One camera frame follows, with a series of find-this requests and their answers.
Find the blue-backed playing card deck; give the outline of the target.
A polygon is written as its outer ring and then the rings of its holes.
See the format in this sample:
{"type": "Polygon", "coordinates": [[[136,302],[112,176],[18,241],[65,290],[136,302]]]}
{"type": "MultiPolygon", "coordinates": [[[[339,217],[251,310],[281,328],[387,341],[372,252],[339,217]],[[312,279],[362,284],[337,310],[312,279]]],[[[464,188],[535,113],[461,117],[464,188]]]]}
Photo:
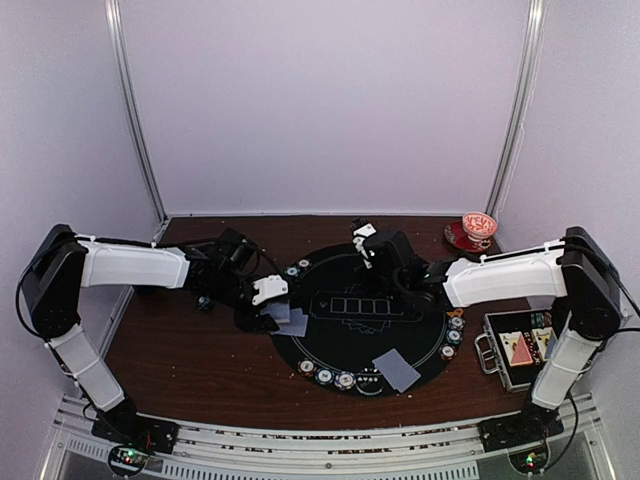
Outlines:
{"type": "Polygon", "coordinates": [[[268,302],[260,311],[262,315],[269,315],[278,325],[289,324],[291,309],[288,300],[274,300],[268,302]]]}

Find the single green blue poker chip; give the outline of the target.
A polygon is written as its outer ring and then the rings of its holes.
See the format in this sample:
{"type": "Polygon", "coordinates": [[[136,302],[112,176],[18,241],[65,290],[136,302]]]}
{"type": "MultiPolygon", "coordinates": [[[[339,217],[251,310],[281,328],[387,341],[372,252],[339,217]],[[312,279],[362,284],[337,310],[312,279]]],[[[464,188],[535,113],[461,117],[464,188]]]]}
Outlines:
{"type": "Polygon", "coordinates": [[[285,273],[290,277],[298,277],[300,270],[296,266],[290,266],[285,270],[285,273]]]}

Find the white blue poker chip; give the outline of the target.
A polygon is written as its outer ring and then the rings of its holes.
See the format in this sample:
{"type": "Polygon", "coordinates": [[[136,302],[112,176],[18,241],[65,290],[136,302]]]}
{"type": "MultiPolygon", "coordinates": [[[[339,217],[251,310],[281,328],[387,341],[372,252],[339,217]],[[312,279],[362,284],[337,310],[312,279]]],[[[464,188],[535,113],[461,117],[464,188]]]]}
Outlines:
{"type": "Polygon", "coordinates": [[[334,377],[334,386],[341,391],[350,390],[356,384],[356,377],[347,371],[338,372],[334,377]]]}
{"type": "Polygon", "coordinates": [[[464,329],[465,320],[462,317],[459,317],[459,316],[450,317],[449,320],[448,320],[448,326],[452,330],[461,331],[461,330],[464,329]]]}

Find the clear round dealer button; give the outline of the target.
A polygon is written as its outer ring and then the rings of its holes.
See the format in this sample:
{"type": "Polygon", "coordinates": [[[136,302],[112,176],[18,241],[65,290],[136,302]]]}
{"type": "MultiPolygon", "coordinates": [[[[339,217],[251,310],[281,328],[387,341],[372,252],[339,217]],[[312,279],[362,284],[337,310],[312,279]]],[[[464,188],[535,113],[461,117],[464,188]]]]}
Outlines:
{"type": "Polygon", "coordinates": [[[364,368],[355,375],[355,388],[363,396],[377,396],[385,389],[385,379],[375,367],[364,368]]]}

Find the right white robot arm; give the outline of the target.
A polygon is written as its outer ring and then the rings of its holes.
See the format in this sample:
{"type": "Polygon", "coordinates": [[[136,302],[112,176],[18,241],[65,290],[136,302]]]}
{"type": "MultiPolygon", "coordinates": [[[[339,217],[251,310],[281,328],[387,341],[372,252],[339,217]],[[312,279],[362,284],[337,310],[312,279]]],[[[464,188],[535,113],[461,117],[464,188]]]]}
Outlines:
{"type": "Polygon", "coordinates": [[[519,440],[535,440],[551,413],[582,375],[596,350],[620,328],[620,275],[586,229],[574,226],[557,240],[511,253],[430,263],[405,233],[367,223],[352,232],[365,268],[384,294],[410,311],[445,311],[476,304],[527,299],[557,302],[567,315],[559,338],[537,375],[529,405],[513,419],[519,440]]]}

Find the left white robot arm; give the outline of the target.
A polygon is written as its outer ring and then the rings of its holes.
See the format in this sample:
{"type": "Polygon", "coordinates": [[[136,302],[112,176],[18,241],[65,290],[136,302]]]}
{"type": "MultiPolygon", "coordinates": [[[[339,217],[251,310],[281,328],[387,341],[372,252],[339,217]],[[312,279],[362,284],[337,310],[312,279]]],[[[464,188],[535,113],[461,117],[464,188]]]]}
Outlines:
{"type": "Polygon", "coordinates": [[[24,268],[15,290],[23,328],[39,338],[96,409],[98,420],[123,444],[137,442],[144,424],[99,348],[113,323],[107,316],[135,287],[186,291],[239,314],[239,329],[270,332],[278,323],[263,313],[290,286],[275,268],[265,276],[246,268],[266,253],[233,229],[207,239],[145,243],[53,226],[24,268]]]}

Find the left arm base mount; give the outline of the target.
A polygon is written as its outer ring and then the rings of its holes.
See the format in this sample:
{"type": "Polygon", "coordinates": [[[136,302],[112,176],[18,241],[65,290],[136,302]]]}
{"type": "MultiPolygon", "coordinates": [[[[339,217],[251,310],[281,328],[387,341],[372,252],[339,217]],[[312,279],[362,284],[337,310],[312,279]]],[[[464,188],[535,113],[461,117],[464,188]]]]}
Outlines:
{"type": "Polygon", "coordinates": [[[96,411],[91,433],[114,443],[107,453],[107,466],[118,477],[140,474],[157,454],[171,454],[179,425],[175,422],[139,415],[134,407],[96,411]]]}

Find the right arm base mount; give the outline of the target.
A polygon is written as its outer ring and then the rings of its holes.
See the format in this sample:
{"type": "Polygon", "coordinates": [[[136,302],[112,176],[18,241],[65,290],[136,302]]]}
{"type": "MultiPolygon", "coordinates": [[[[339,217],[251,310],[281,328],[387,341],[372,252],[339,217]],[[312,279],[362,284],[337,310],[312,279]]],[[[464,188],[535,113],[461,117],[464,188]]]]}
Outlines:
{"type": "Polygon", "coordinates": [[[564,432],[558,414],[518,412],[483,420],[478,431],[486,453],[508,451],[512,467],[527,475],[541,474],[551,460],[548,440],[564,432]]]}

